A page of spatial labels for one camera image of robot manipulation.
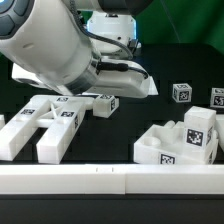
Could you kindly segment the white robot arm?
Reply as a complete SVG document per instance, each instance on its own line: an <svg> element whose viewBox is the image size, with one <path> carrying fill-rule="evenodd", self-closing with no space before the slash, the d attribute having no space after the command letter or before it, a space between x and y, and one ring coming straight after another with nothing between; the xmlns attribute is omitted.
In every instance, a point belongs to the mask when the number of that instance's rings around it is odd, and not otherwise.
<svg viewBox="0 0 224 224"><path fill-rule="evenodd" d="M61 95L145 98L152 78L132 61L104 59L80 11L137 15L153 0L0 0L0 53Z"/></svg>

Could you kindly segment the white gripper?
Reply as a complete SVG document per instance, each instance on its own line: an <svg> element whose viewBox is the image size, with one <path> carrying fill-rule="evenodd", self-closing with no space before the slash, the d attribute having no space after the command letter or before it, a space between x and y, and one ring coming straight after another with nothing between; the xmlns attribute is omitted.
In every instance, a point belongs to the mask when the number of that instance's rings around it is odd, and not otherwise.
<svg viewBox="0 0 224 224"><path fill-rule="evenodd" d="M139 64L124 60L103 60L71 80L63 77L62 83L57 83L56 79L47 80L14 64L12 78L19 83L53 90L64 96L90 93L145 98L150 93L148 72Z"/></svg>

